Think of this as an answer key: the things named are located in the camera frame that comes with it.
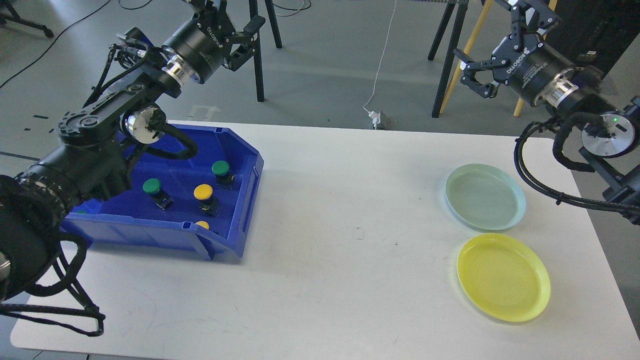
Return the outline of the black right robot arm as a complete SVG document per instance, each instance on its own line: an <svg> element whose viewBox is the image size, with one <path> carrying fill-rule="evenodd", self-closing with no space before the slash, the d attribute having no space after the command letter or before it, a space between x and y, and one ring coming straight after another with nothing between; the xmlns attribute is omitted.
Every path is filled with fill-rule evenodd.
<svg viewBox="0 0 640 360"><path fill-rule="evenodd" d="M639 98L619 110L596 89L601 81L592 66L578 68L543 38L559 22L557 14L541 0L501 0L510 13L510 32L490 59L474 61L456 48L461 60L460 82L485 99L505 85L531 107L544 105L547 121L533 121L516 139L514 163L526 184L557 204L615 212L637 225L639 167L621 173L609 163L639 146ZM523 157L526 141L535 132L554 134L551 152L563 167L596 173L608 184L603 200L576 197L542 183L527 169Z"/></svg>

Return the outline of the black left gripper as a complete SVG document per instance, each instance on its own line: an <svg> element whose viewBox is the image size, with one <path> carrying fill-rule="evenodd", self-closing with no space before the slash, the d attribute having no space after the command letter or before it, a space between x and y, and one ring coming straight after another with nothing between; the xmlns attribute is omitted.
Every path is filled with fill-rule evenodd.
<svg viewBox="0 0 640 360"><path fill-rule="evenodd" d="M258 32L266 19L256 14L241 32L235 32L227 13L226 0L185 0L194 12L163 44L168 53L178 55L193 71L190 76L204 84L224 63L237 71L257 52Z"/></svg>

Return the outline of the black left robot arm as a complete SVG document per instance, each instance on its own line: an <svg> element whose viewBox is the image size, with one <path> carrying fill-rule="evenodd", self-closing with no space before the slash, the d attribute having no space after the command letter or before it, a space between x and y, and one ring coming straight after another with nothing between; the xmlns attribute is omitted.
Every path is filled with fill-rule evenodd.
<svg viewBox="0 0 640 360"><path fill-rule="evenodd" d="M178 98L189 80L204 84L218 68L237 71L260 55L265 25L251 1L237 30L225 0L190 0L193 16L156 47L136 27L112 44L82 109L57 126L61 145L14 177L1 176L1 314L59 326L87 337L105 331L105 315L77 276L89 244L61 231L78 205L108 201L133 187L144 154L189 160L199 148L157 105Z"/></svg>

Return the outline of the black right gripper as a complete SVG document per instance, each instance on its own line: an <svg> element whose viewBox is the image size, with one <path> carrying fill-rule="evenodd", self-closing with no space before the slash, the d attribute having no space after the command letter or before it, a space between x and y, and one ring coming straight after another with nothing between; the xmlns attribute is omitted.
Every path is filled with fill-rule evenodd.
<svg viewBox="0 0 640 360"><path fill-rule="evenodd" d="M557 25L558 15L545 0L496 0L510 12L510 35L493 51L490 60L473 61L459 48L454 55L462 62L460 84L482 98L495 98L498 84L510 88L531 107L544 104L544 89L558 76L574 73L576 66L539 38L524 35L546 32ZM477 73L493 71L493 82L481 83Z"/></svg>

